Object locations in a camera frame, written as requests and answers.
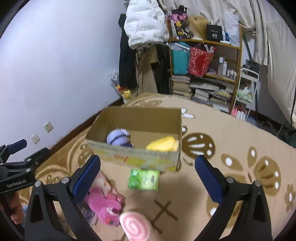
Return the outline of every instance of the silver screw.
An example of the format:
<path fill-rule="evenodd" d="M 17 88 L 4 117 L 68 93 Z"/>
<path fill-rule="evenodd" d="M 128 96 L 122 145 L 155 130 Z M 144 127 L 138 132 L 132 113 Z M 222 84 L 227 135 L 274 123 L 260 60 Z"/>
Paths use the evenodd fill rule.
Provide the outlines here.
<path fill-rule="evenodd" d="M 66 184 L 67 182 L 69 182 L 69 178 L 64 177 L 64 178 L 62 179 L 62 183 Z"/>
<path fill-rule="evenodd" d="M 260 187 L 260 186 L 261 186 L 261 183 L 260 183 L 259 181 L 255 181 L 255 185 L 256 185 L 257 187 Z"/>
<path fill-rule="evenodd" d="M 35 182 L 35 187 L 40 187 L 40 185 L 41 185 L 40 181 Z"/>
<path fill-rule="evenodd" d="M 232 177 L 227 177 L 227 178 L 226 178 L 226 181 L 227 181 L 228 183 L 234 183 L 234 179 L 233 179 Z"/>

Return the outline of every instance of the human hand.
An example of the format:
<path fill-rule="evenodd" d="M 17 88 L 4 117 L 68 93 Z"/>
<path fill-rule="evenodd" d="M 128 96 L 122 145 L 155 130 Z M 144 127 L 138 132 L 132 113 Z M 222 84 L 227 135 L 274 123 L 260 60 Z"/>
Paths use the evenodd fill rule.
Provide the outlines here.
<path fill-rule="evenodd" d="M 20 197 L 17 192 L 15 192 L 13 198 L 11 199 L 9 207 L 15 209 L 15 212 L 10 216 L 11 220 L 15 224 L 21 224 L 25 219 L 25 215 L 22 212 L 22 205 L 20 204 Z"/>

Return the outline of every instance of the teal bag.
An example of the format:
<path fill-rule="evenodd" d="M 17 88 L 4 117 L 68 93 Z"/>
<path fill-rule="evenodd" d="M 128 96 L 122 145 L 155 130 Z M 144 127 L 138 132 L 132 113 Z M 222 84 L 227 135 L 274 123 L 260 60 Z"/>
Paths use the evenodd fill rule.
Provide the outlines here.
<path fill-rule="evenodd" d="M 188 48 L 190 46 L 184 42 L 178 42 Z M 186 75 L 188 74 L 190 53 L 184 51 L 172 50 L 172 62 L 174 74 Z"/>

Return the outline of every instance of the wall outlet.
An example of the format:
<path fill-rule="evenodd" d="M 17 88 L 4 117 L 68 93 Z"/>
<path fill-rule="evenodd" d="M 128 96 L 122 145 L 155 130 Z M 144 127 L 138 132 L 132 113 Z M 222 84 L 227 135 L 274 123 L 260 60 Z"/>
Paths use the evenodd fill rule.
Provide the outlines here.
<path fill-rule="evenodd" d="M 32 135 L 31 139 L 34 142 L 34 144 L 37 144 L 40 141 L 40 138 L 37 134 Z"/>
<path fill-rule="evenodd" d="M 54 128 L 50 122 L 45 123 L 43 127 L 47 132 L 50 132 Z"/>

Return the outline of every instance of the green plastic bag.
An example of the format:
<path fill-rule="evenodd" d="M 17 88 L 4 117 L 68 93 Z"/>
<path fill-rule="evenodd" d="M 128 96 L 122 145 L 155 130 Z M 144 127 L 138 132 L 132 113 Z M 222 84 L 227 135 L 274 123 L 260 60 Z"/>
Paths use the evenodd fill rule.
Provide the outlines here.
<path fill-rule="evenodd" d="M 158 192 L 159 171 L 132 169 L 128 188 L 140 190 L 155 190 Z"/>

